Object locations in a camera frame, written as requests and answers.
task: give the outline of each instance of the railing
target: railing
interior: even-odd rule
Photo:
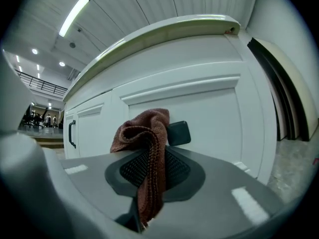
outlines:
[[[43,91],[47,91],[49,93],[56,94],[56,95],[59,95],[61,97],[63,97],[65,92],[67,91],[67,89],[64,87],[43,81],[41,79],[38,79],[38,78],[33,77],[31,75],[25,74],[25,73],[20,72],[18,70],[16,70],[16,71],[17,71],[17,74],[19,75],[20,79],[22,80],[22,82],[24,84],[26,84],[27,86],[30,86],[30,87],[33,87],[36,89],[40,89]]]

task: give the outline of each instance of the ceiling light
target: ceiling light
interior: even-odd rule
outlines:
[[[69,15],[67,16],[65,22],[63,23],[63,25],[61,27],[61,30],[59,32],[59,35],[61,35],[62,37],[65,36],[66,31],[69,29],[69,27],[72,24],[73,20],[75,19],[77,14],[79,14],[81,9],[88,3],[88,1],[89,0],[79,0],[75,4],[75,6],[72,8],[72,10],[70,11]]]

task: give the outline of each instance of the cabinet handle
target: cabinet handle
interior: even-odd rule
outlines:
[[[75,120],[69,124],[69,142],[70,142],[70,144],[72,144],[73,147],[76,149],[75,143],[72,142],[72,131],[71,131],[72,125],[75,125]]]

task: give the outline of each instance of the towel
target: towel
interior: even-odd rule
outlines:
[[[147,110],[118,128],[110,150],[110,152],[141,148],[149,150],[148,172],[137,193],[139,216],[145,227],[147,227],[147,222],[154,218],[163,206],[162,194],[165,191],[164,150],[168,125],[168,110]]]

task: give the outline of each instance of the black mesh grille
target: black mesh grille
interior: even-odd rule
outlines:
[[[190,167],[183,161],[165,151],[166,190],[169,190],[187,179]]]
[[[134,186],[139,187],[147,175],[148,160],[149,151],[145,151],[138,157],[122,165],[120,174]]]
[[[125,163],[120,168],[120,174],[134,186],[139,187],[147,175],[149,151]],[[190,173],[190,167],[183,161],[165,150],[166,190],[183,182]]]

